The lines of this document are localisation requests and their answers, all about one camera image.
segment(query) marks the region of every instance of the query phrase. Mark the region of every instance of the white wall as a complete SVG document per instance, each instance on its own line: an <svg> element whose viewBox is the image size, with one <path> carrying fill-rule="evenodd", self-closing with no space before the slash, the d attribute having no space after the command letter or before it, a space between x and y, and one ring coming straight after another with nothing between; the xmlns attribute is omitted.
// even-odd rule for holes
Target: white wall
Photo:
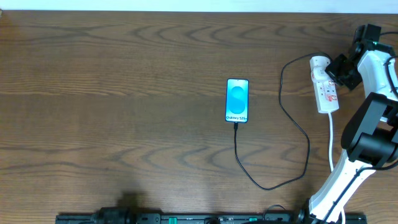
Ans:
<svg viewBox="0 0 398 224"><path fill-rule="evenodd" d="M188 12L344 12L398 14L398 0L0 0L0 8Z"/></svg>

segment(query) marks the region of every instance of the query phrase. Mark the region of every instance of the white cable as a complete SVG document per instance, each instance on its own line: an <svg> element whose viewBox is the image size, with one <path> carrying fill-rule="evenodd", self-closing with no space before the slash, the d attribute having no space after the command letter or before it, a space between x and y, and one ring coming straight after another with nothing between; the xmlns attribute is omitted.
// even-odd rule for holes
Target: white cable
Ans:
<svg viewBox="0 0 398 224"><path fill-rule="evenodd" d="M330 172L333 172L333 120L331 118L331 112L328 112L329 115L329 166ZM346 224L346 214L344 209L341 209L341 224Z"/></svg>

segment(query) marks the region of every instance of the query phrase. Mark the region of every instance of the power strip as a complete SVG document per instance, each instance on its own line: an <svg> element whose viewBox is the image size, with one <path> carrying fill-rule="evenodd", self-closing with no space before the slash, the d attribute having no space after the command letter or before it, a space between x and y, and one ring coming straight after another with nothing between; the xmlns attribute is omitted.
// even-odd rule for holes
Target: power strip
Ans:
<svg viewBox="0 0 398 224"><path fill-rule="evenodd" d="M315 56L310 60L311 79L319 113L331 113L339 108L335 83L325 72L329 64L330 60L323 56Z"/></svg>

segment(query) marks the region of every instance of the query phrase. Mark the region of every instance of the white power strip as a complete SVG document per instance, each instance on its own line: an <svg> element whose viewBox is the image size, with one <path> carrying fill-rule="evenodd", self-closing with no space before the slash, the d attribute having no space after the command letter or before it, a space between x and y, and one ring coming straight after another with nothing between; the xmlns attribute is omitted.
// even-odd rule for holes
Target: white power strip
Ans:
<svg viewBox="0 0 398 224"><path fill-rule="evenodd" d="M330 60L323 56L315 56L310 60L311 79L319 113L331 113L339 108L335 83L325 72L329 64Z"/></svg>

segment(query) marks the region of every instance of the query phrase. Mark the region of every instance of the metal base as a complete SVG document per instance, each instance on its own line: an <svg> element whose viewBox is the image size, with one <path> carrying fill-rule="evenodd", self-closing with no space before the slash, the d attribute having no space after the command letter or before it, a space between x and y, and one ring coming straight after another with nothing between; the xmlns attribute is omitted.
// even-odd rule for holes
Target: metal base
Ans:
<svg viewBox="0 0 398 224"><path fill-rule="evenodd" d="M285 224L302 223L293 212L259 214L159 214L133 213L128 208L101 208L89 215L57 215L55 224ZM367 224L365 215L346 215L346 224Z"/></svg>

